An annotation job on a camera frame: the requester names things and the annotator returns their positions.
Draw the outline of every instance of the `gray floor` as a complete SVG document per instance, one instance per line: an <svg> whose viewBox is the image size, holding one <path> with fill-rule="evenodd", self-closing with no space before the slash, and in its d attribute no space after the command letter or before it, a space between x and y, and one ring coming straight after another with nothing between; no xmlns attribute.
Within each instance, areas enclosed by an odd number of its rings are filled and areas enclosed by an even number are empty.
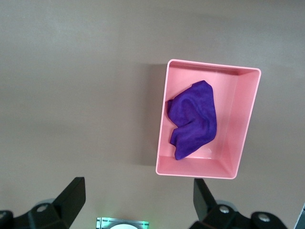
<svg viewBox="0 0 305 229"><path fill-rule="evenodd" d="M237 178L218 199L293 228L305 202L303 1L0 2L0 209L16 215L85 176L72 229L96 217L186 229L193 179L155 173L164 65L262 70Z"/></svg>

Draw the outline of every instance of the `white round object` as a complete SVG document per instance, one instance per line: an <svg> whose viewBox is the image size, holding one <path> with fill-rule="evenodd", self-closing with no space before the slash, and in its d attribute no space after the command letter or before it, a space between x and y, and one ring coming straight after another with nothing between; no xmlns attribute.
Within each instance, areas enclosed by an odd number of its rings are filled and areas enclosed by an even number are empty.
<svg viewBox="0 0 305 229"><path fill-rule="evenodd" d="M137 228L129 224L119 224L119 225L115 225L111 229L137 229Z"/></svg>

